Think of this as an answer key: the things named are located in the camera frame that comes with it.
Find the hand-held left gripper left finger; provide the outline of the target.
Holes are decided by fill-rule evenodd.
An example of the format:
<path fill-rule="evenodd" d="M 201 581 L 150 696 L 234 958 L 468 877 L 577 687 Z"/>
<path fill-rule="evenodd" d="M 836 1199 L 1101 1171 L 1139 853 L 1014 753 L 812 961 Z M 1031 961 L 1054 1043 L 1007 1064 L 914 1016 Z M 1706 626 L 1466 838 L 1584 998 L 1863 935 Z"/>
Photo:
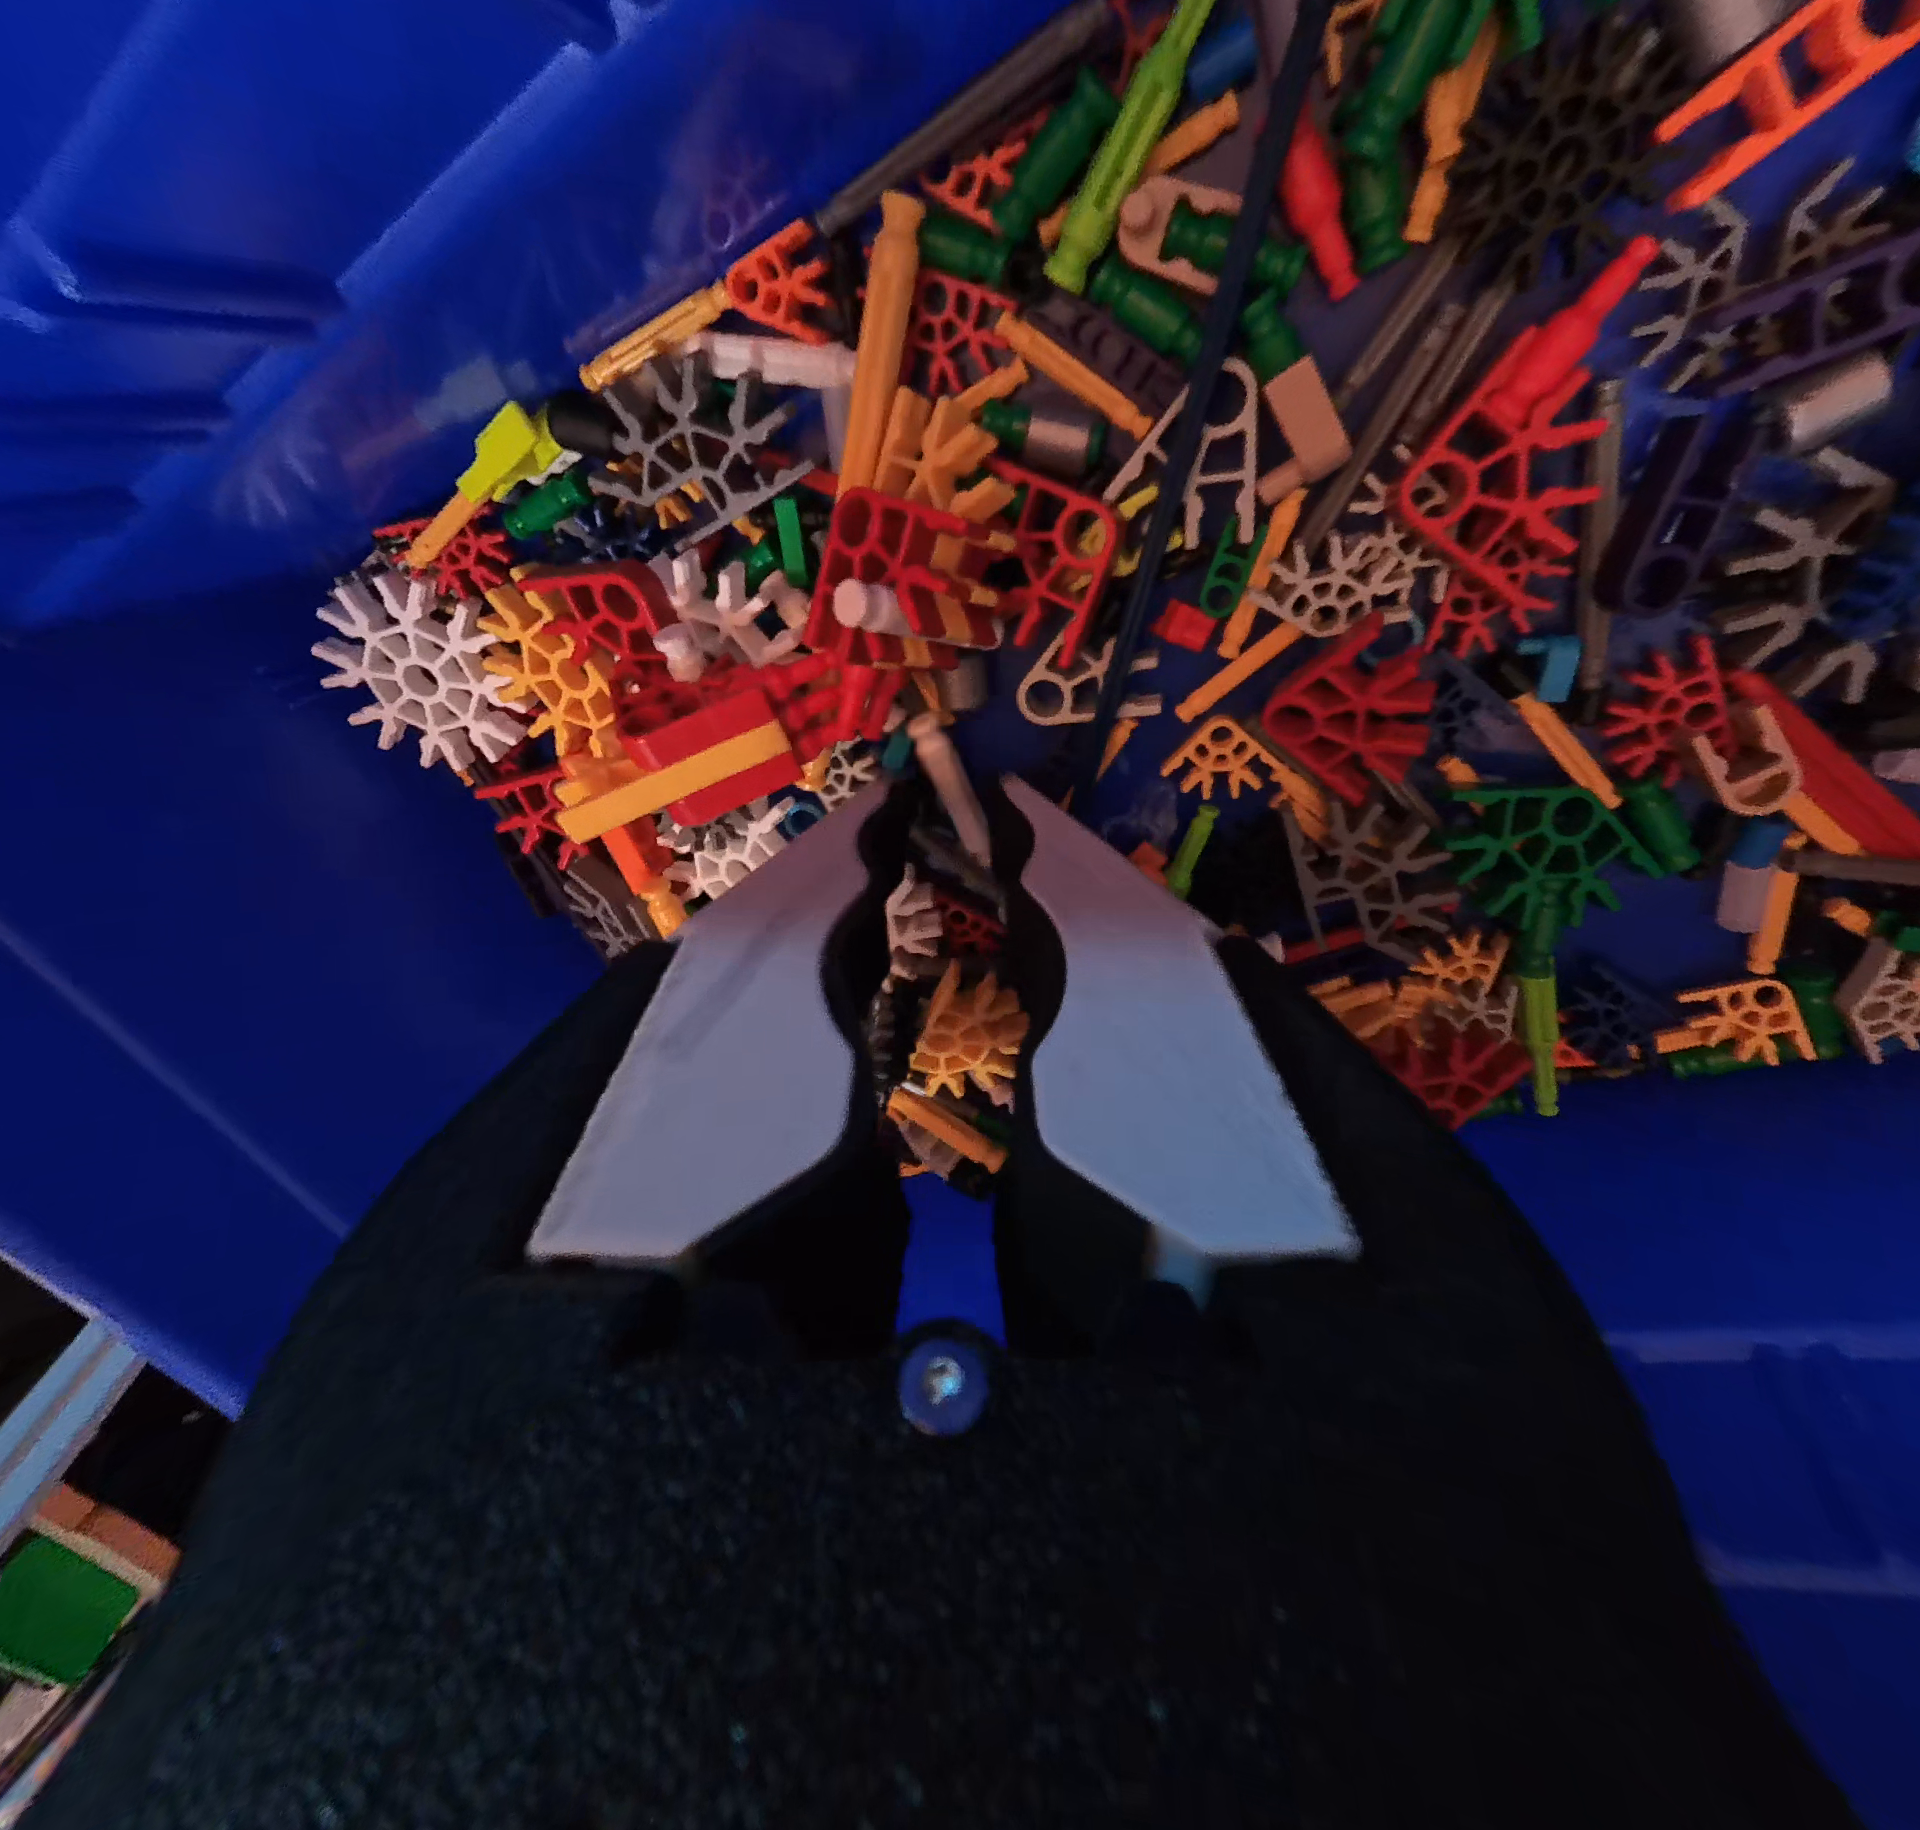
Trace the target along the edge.
<path fill-rule="evenodd" d="M 823 1162 L 855 1052 L 829 940 L 868 885 L 862 788 L 708 907 L 673 953 L 525 1244 L 530 1266 L 671 1266 Z"/>

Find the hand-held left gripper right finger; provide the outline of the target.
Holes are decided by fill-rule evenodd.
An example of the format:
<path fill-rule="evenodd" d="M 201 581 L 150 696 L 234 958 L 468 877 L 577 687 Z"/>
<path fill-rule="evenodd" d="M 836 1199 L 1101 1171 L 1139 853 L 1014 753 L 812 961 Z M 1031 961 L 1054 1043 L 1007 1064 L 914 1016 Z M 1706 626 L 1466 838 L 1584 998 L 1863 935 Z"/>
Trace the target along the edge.
<path fill-rule="evenodd" d="M 1147 1225 L 1145 1268 L 1349 1262 L 1359 1236 L 1185 901 L 1018 776 L 1022 890 L 1064 951 L 1064 994 L 1031 1064 L 1045 1151 Z"/>

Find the large blue plastic bin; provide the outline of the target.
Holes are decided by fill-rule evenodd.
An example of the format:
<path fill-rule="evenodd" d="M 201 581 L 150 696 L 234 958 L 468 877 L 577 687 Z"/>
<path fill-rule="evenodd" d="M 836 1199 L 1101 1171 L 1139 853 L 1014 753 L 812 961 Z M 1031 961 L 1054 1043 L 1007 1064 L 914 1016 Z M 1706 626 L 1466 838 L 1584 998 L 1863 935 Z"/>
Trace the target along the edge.
<path fill-rule="evenodd" d="M 5 0 L 5 1249 L 206 1405 L 595 968 L 335 568 L 1069 3 Z"/>

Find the white toy rod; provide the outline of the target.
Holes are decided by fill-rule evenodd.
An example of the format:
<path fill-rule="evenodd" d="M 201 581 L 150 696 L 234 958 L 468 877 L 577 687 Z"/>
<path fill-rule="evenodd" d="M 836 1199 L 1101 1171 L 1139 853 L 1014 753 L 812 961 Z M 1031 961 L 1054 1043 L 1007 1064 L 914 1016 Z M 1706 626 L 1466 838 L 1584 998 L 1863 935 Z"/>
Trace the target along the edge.
<path fill-rule="evenodd" d="M 992 868 L 992 835 L 972 780 L 936 715 L 919 715 L 908 722 L 908 737 L 924 779 L 963 848 L 984 868 Z"/>

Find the green box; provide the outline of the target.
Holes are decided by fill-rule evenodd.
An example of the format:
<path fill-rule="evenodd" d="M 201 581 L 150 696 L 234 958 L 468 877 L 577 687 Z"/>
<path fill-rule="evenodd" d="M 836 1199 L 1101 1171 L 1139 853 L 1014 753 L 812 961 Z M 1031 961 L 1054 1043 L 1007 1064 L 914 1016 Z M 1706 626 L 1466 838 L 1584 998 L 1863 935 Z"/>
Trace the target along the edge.
<path fill-rule="evenodd" d="M 28 1533 L 2 1570 L 2 1673 L 43 1690 L 82 1682 L 137 1603 L 127 1577 Z"/>

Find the pile of toy construction pieces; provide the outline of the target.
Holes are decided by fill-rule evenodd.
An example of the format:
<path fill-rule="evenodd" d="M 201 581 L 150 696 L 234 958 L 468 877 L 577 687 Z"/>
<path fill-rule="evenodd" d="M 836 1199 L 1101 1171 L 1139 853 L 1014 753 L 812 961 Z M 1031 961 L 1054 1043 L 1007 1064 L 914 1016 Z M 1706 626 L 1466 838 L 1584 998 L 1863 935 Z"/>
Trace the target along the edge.
<path fill-rule="evenodd" d="M 1077 0 L 506 404 L 313 646 L 604 958 L 919 785 L 859 1010 L 918 1191 L 1005 1183 L 1005 899 L 908 722 L 1074 806 L 1448 1127 L 1915 1050 L 1915 137 L 1737 187 L 1915 0 Z"/>

